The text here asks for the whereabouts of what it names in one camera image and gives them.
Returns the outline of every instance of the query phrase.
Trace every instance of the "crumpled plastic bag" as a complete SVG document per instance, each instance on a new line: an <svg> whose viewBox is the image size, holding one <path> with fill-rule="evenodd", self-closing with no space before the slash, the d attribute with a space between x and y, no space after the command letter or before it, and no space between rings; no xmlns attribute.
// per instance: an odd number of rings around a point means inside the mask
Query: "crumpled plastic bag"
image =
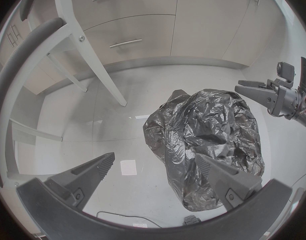
<svg viewBox="0 0 306 240"><path fill-rule="evenodd" d="M256 119L235 92L175 90L143 125L146 144L165 164L169 185L192 212L222 206L194 161L203 154L258 176L264 173Z"/></svg>

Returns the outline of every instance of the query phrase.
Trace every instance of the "white wall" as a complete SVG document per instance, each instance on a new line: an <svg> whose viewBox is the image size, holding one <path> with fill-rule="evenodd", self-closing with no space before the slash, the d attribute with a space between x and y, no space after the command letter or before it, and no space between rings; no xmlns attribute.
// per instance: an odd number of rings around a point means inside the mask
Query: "white wall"
<svg viewBox="0 0 306 240"><path fill-rule="evenodd" d="M284 61L295 67L294 88L300 82L301 56L306 57L306 32L284 0L276 0L285 18L280 22L270 43L252 66L242 70L248 80L277 78L276 66ZM293 120L274 118L262 107L271 144L271 177L292 186L306 174L306 128ZM293 186L306 189L306 177Z"/></svg>

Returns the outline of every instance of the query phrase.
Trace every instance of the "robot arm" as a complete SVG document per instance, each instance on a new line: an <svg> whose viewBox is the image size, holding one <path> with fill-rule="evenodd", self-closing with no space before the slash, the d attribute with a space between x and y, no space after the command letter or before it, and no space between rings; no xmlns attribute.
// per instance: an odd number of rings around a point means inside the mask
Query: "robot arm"
<svg viewBox="0 0 306 240"><path fill-rule="evenodd" d="M235 91L265 106L270 115L294 119L306 127L306 58L301 57L301 78L297 89L292 88L294 66L279 62L277 74L285 81L268 79L265 84L240 80Z"/></svg>

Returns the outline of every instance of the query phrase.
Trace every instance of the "garbage bag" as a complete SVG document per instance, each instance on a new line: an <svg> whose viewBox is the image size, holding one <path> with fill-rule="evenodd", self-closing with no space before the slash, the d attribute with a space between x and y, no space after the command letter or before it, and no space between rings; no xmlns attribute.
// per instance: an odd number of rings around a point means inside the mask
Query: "garbage bag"
<svg viewBox="0 0 306 240"><path fill-rule="evenodd" d="M264 173L256 119L235 92L175 90L143 125L146 144L165 164L169 185L192 212L222 206L194 161L203 154L258 176Z"/></svg>

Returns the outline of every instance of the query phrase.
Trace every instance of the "white floor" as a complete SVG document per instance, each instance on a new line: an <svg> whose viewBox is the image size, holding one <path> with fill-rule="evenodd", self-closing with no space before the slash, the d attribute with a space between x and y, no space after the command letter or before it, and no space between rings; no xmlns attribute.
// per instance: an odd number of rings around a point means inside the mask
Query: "white floor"
<svg viewBox="0 0 306 240"><path fill-rule="evenodd" d="M239 70L214 66L152 66L111 73L111 78L127 100L122 107L98 79L83 80L83 93L69 85L46 96L38 130L63 137L57 142L36 137L34 145L18 143L19 170L22 174L56 174L107 152L115 152L115 162L87 203L84 211L144 216L162 227L182 225L183 218L194 214L201 220L226 210L187 211L168 185L164 164L145 144L143 124L146 115L166 102L176 89L188 94L205 89L234 91ZM263 184L271 178L270 144L260 107L246 98L259 125L265 162ZM135 160L137 175L122 175L120 161ZM112 222L154 224L136 218L99 214Z"/></svg>

